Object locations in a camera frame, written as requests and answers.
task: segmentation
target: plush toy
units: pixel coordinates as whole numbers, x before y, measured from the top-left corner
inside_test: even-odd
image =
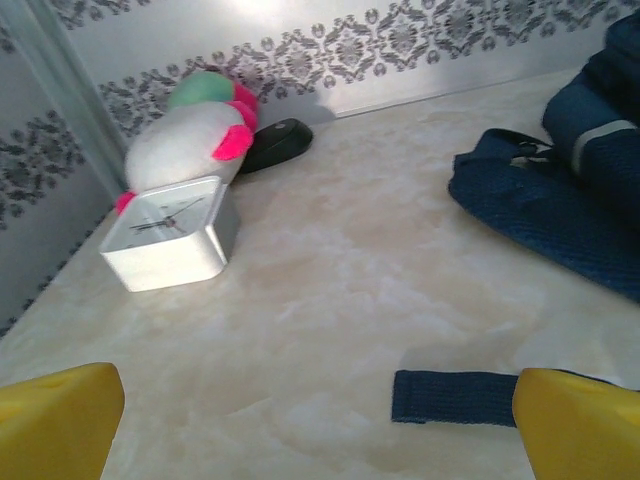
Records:
[[[214,72],[197,72],[169,96],[167,113],[143,130],[125,159],[129,191],[116,203],[122,213],[136,194],[218,175],[230,183],[253,143],[256,97]]]

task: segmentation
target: yellow object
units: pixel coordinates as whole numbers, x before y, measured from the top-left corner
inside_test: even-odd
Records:
[[[0,479],[98,480],[123,409],[109,363],[0,388]]]
[[[513,414],[537,480],[640,478],[640,393],[525,369]]]

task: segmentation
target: computer mouse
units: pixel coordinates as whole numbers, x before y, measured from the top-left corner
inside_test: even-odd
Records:
[[[255,133],[238,174],[257,172],[298,157],[309,149],[312,140],[311,129],[295,118],[269,125]]]

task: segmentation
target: table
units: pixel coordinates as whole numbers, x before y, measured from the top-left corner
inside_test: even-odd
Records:
[[[575,72],[314,128],[240,180],[228,269],[128,293],[110,215],[0,342],[0,384],[113,362],[126,408],[104,480],[531,480],[515,429],[390,422],[400,368],[568,368],[640,388],[640,309],[520,248],[446,192],[491,127],[542,136]]]

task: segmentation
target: alarm clock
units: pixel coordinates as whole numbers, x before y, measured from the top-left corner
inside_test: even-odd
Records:
[[[100,254],[130,292],[208,280],[229,263],[239,226],[228,185],[202,177],[134,197]]]

